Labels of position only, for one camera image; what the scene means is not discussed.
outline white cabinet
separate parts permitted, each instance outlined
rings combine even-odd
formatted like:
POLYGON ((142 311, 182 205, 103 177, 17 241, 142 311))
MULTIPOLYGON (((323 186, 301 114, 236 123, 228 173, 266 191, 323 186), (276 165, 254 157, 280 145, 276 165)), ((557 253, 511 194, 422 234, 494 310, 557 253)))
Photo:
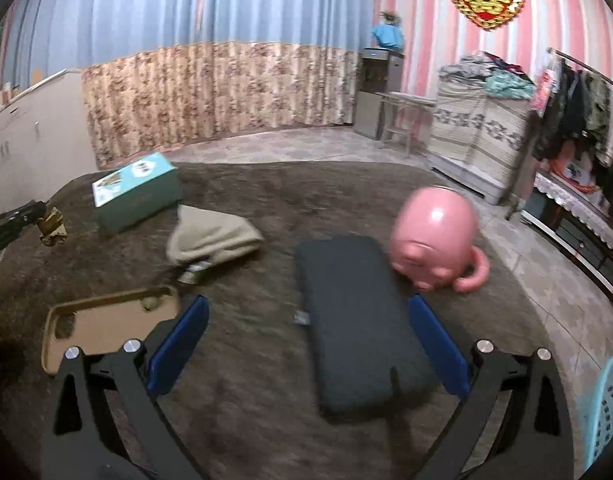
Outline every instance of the white cabinet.
POLYGON ((79 73, 53 76, 0 110, 0 212, 48 200, 96 170, 79 73))

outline tiled floor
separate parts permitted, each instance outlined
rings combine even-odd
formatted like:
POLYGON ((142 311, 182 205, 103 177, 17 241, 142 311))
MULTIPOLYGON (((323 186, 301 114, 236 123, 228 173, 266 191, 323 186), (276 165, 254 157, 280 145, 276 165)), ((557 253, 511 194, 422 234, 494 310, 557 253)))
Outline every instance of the tiled floor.
MULTIPOLYGON (((397 142, 379 149, 379 142, 349 128, 294 129, 231 137, 186 146, 167 156, 178 162, 354 160, 426 167, 424 157, 406 158, 397 142)), ((517 215, 507 222, 504 208, 463 192, 480 212, 483 233, 533 300, 561 361, 567 390, 578 400, 584 398, 601 367, 613 355, 613 307, 609 300, 551 242, 523 224, 517 215)))

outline light blue plastic basket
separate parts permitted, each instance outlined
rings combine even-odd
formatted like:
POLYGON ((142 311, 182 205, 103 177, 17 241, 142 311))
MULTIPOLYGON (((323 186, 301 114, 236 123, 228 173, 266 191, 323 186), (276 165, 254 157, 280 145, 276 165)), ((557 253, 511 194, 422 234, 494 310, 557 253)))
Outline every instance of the light blue plastic basket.
POLYGON ((613 437, 613 357, 598 378, 589 406, 586 436, 586 467, 599 457, 613 437))

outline dark gray cushion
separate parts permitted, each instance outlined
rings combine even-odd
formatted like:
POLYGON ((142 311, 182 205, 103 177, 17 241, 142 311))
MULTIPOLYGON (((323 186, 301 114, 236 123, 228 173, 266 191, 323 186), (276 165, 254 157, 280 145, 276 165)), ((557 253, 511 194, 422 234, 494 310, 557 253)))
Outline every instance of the dark gray cushion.
POLYGON ((437 377, 379 244, 360 236, 304 242, 296 266, 323 415, 382 414, 396 400, 420 402, 437 377))

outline silver bolt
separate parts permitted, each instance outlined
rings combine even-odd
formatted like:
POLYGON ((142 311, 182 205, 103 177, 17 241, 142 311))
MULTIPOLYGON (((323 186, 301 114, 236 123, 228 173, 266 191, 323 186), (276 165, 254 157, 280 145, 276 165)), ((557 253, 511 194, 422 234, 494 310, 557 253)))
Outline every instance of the silver bolt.
POLYGON ((551 352, 546 348, 538 348, 538 357, 543 361, 551 359, 551 352))
POLYGON ((75 359, 78 355, 80 355, 80 349, 77 346, 71 346, 64 352, 64 357, 67 359, 75 359))
POLYGON ((494 348, 493 343, 491 343, 488 339, 480 339, 480 341, 475 344, 475 347, 483 354, 490 354, 493 352, 494 348))
POLYGON ((125 352, 133 354, 134 352, 137 352, 141 346, 142 343, 139 342, 137 339, 129 339, 127 342, 125 342, 122 348, 125 352))

